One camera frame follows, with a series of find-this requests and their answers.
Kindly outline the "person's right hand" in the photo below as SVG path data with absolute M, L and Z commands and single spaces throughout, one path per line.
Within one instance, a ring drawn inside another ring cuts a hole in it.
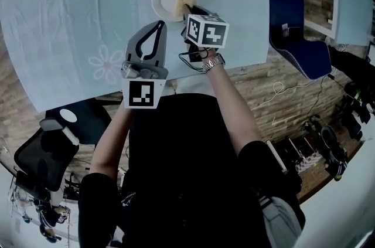
M 203 51 L 202 60 L 204 62 L 208 62 L 209 60 L 215 58 L 217 56 L 217 52 L 215 48 L 207 48 Z

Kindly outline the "person's left forearm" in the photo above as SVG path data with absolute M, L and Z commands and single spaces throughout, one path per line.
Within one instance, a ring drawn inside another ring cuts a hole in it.
M 90 173 L 117 180 L 118 167 L 134 113 L 122 101 L 109 126 L 101 136 L 91 160 Z

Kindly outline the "black office chair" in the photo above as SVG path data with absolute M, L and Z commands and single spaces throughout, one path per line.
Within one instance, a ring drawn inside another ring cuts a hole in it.
M 39 185 L 56 191 L 79 145 L 97 145 L 110 122 L 94 98 L 48 110 L 37 132 L 15 152 L 15 163 Z

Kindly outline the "silver wristwatch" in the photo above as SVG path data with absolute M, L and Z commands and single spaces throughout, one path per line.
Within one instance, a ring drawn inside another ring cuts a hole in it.
M 220 53 L 217 53 L 214 57 L 208 57 L 203 59 L 203 71 L 207 73 L 215 66 L 222 65 L 223 67 L 226 65 L 226 62 Z

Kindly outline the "person's black shirt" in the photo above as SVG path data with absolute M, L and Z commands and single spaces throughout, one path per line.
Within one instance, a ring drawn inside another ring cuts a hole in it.
M 282 199 L 299 227 L 295 187 L 266 143 L 234 151 L 217 100 L 203 94 L 160 99 L 137 110 L 122 188 L 99 173 L 79 197 L 80 248 L 271 248 L 260 198 Z

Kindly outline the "grey shoulder bag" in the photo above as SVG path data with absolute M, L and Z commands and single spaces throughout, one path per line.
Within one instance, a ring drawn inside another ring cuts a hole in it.
M 294 248 L 302 228 L 290 205 L 274 196 L 262 196 L 259 203 L 271 247 Z

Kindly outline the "person's right forearm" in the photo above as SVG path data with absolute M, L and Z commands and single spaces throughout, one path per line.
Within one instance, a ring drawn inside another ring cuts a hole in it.
M 207 72 L 236 154 L 250 142 L 261 141 L 260 132 L 248 104 L 231 82 L 222 64 Z

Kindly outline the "black striped backpack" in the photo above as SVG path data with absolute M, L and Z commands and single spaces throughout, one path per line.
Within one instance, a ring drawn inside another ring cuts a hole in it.
M 335 181 L 340 181 L 347 168 L 347 152 L 338 142 L 331 126 L 322 127 L 321 137 L 324 143 L 321 155 L 325 159 L 325 170 Z

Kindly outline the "light blue flowered tablecloth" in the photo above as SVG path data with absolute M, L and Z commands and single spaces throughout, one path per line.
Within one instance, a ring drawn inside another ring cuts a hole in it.
M 269 0 L 198 0 L 229 25 L 226 68 L 264 63 Z M 13 67 L 39 112 L 114 93 L 130 37 L 158 16 L 151 0 L 0 0 Z

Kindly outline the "blue chair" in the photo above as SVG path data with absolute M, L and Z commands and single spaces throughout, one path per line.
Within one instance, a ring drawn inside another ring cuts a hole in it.
M 304 0 L 269 0 L 270 45 L 302 75 L 316 80 L 331 73 L 331 61 L 327 44 L 321 40 L 304 37 Z M 300 27 L 300 38 L 284 38 L 282 24 Z

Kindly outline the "yellow sponge piece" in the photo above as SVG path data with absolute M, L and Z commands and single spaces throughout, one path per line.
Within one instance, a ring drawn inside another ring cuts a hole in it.
M 183 16 L 183 7 L 187 5 L 188 7 L 193 7 L 196 3 L 196 0 L 176 0 L 175 3 L 175 11 L 174 11 L 174 16 L 181 17 Z

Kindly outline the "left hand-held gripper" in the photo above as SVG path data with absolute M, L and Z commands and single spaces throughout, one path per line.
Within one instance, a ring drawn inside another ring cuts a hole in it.
M 168 76 L 164 68 L 167 30 L 166 23 L 158 20 L 145 25 L 129 39 L 121 68 L 125 108 L 157 108 Z M 143 45 L 151 51 L 144 52 Z

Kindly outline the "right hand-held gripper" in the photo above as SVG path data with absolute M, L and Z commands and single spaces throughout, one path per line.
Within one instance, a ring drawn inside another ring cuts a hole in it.
M 197 5 L 191 8 L 188 4 L 183 5 L 182 12 L 185 27 L 181 35 L 187 44 L 187 55 L 191 63 L 202 61 L 199 48 L 225 47 L 229 24 L 216 12 Z

